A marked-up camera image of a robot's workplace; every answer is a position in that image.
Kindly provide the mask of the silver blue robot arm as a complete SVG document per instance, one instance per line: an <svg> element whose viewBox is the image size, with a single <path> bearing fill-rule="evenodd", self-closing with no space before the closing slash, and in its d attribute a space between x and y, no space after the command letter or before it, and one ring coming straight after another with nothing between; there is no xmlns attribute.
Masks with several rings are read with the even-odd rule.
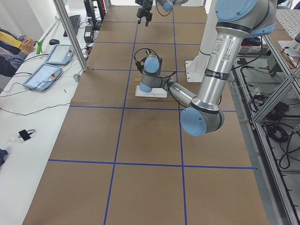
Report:
<svg viewBox="0 0 300 225"><path fill-rule="evenodd" d="M217 1L217 37L198 94L190 92L171 76L161 76L162 58L152 49L146 49L146 57L135 61L142 74L140 90L150 93L154 88L162 88L184 104L186 108L180 122L189 135L202 136L218 130L225 120L218 102L242 41L268 35L274 30L277 5L275 0Z"/></svg>
<svg viewBox="0 0 300 225"><path fill-rule="evenodd" d="M178 4L185 4L188 2L188 0L156 0L156 8L157 11L159 12L158 5L162 6L163 10L167 12L166 15L163 15L159 12L161 16L168 16L170 12L172 11L173 7ZM142 19L145 17L146 23L145 26L147 27L149 22L152 20L152 6L153 6L153 1L152 0L136 0L136 4L141 6L138 8L137 11L137 23L141 24Z"/></svg>

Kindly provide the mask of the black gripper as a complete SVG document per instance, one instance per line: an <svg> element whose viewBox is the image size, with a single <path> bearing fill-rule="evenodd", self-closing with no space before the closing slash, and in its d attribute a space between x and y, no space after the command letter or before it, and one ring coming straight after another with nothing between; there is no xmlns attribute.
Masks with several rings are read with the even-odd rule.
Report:
<svg viewBox="0 0 300 225"><path fill-rule="evenodd" d="M138 24L141 24L143 17L146 18L145 26L148 27L149 22L152 20L152 9L153 1L152 0L136 0L136 3L141 7L137 11Z"/></svg>

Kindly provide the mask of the person's hand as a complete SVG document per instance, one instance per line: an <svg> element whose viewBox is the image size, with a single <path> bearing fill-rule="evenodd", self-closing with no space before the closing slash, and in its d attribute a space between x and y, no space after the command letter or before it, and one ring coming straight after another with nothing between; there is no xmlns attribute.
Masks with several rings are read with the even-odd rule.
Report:
<svg viewBox="0 0 300 225"><path fill-rule="evenodd" d="M26 54L29 54L34 51L34 45L35 45L34 40L29 36L25 36L24 41L22 42L22 50Z"/></svg>

